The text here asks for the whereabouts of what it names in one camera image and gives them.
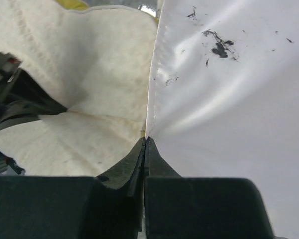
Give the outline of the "cream quilted pillow yellow edge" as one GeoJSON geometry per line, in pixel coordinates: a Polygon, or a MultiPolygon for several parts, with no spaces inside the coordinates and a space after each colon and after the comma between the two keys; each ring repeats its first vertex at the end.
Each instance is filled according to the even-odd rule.
{"type": "Polygon", "coordinates": [[[68,109],[0,131],[0,151],[28,176],[96,176],[125,157],[144,134],[156,33],[131,8],[0,0],[0,52],[68,109]]]}

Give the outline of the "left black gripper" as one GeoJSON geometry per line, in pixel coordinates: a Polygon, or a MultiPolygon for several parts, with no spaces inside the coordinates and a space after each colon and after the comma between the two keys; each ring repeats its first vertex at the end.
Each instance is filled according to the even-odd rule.
{"type": "Polygon", "coordinates": [[[0,131],[57,115],[67,108],[48,95],[22,68],[22,61],[0,52],[0,131]]]}

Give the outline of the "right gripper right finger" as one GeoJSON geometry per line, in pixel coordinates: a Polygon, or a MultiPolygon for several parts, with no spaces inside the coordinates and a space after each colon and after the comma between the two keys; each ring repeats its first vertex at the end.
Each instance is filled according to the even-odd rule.
{"type": "Polygon", "coordinates": [[[272,239],[261,194],[244,178],[182,177],[145,146],[145,226],[149,239],[272,239]]]}

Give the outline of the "cream satin pillowcase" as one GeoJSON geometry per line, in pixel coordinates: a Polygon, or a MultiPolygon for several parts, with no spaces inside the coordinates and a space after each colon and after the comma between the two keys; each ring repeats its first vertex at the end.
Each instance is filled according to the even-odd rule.
{"type": "Polygon", "coordinates": [[[299,239],[299,0],[166,0],[146,135],[183,176],[243,177],[299,239]]]}

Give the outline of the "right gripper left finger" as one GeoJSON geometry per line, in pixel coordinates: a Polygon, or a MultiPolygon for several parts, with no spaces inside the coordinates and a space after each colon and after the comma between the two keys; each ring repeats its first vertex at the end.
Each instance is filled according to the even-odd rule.
{"type": "Polygon", "coordinates": [[[0,239],[135,239],[146,141],[97,177],[27,176],[0,152],[0,239]]]}

